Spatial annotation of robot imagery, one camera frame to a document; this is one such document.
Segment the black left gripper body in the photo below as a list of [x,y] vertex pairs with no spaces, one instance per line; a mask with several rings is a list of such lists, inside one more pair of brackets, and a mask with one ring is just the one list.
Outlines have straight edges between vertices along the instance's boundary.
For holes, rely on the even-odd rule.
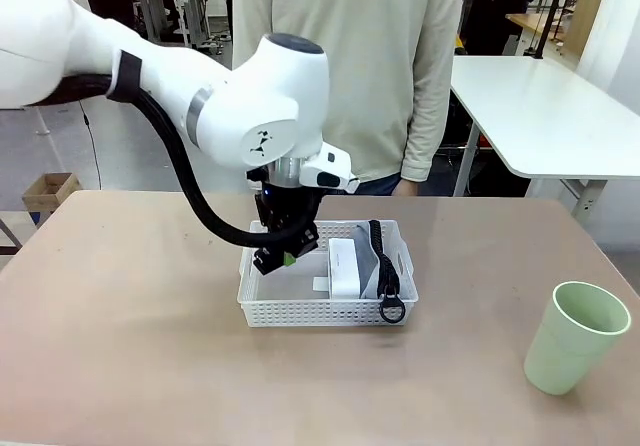
[[315,218],[326,195],[324,188],[286,188],[263,184],[254,195],[264,233],[255,233],[255,242],[288,242],[319,238]]

